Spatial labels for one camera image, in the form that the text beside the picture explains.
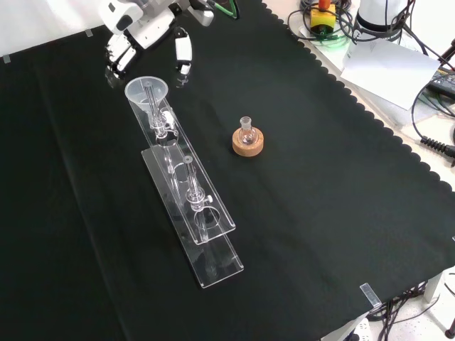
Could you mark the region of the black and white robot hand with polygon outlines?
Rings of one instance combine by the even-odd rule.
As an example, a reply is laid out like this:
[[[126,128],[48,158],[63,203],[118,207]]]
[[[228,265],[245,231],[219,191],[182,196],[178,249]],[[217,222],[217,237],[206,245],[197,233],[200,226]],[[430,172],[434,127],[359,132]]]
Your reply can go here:
[[[103,1],[99,15],[112,33],[105,47],[107,73],[122,79],[138,53],[157,46],[190,8],[190,1]]]

